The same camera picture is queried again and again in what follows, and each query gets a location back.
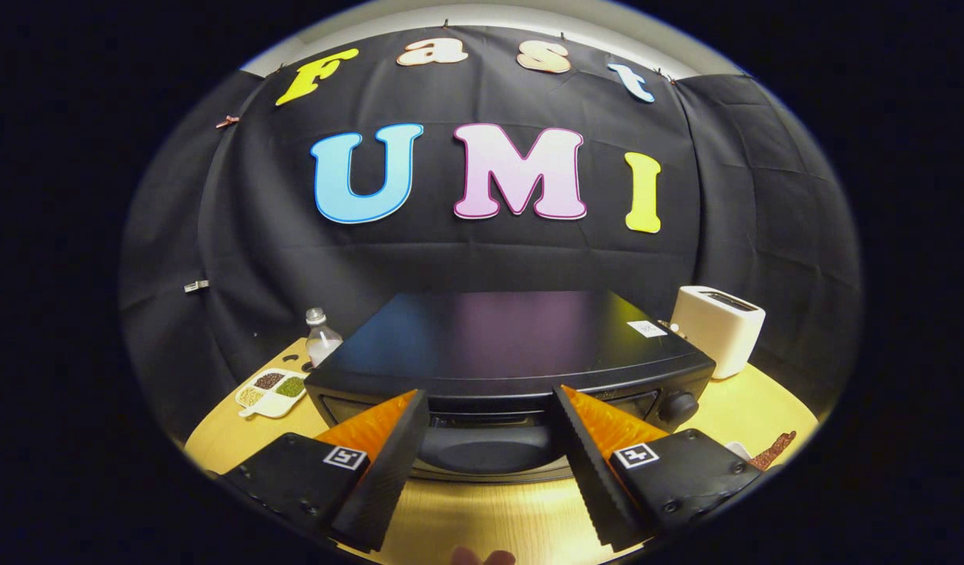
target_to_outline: knob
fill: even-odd
[[[660,407],[660,419],[669,425],[683,425],[698,411],[698,401],[690,392],[679,392],[664,399]]]

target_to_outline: letter m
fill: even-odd
[[[586,215],[576,175],[576,152],[583,144],[579,133],[544,129],[528,157],[521,157],[503,129],[493,124],[460,126],[454,137],[465,143],[465,197],[454,204],[458,217],[482,219],[499,213],[499,202],[489,194],[490,176],[515,215],[528,207],[539,181],[542,197],[535,203],[537,215],[558,221]]]

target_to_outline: seeds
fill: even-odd
[[[255,381],[255,386],[270,389],[273,388],[273,385],[279,382],[281,378],[283,378],[283,373],[269,373],[268,375],[259,377],[259,380]]]
[[[290,377],[276,389],[276,392],[283,396],[295,397],[304,390],[304,381],[298,377]]]
[[[241,395],[238,396],[238,400],[241,401],[241,403],[244,404],[245,406],[251,406],[256,402],[258,402],[259,399],[262,398],[264,394],[265,392],[262,392],[261,390],[256,390],[256,389],[253,389],[252,387],[248,387],[245,390],[241,391]]]

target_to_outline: green beans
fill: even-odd
[[[283,396],[295,397],[304,390],[304,381],[300,380],[298,377],[290,377],[281,384],[276,392],[282,394]]]

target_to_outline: white tray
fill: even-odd
[[[273,384],[272,388],[270,389],[262,389],[255,386],[256,381],[270,373],[279,373],[283,376],[280,377],[280,380]],[[242,418],[249,418],[252,414],[262,414],[267,418],[281,418],[286,415],[287,412],[290,411],[290,408],[293,408],[294,404],[296,404],[298,400],[307,394],[307,389],[302,389],[300,394],[293,397],[284,396],[277,393],[276,389],[290,377],[297,377],[303,381],[306,379],[307,375],[297,373],[295,371],[285,371],[284,369],[269,369],[267,371],[260,372],[256,376],[253,376],[247,383],[245,383],[245,386],[238,390],[238,393],[234,396],[234,400],[238,402],[238,404],[241,404],[242,408],[244,408],[244,410],[238,412],[238,415]],[[241,395],[249,389],[257,390],[262,393],[262,398],[259,398],[255,404],[246,406],[245,403],[241,401]]]

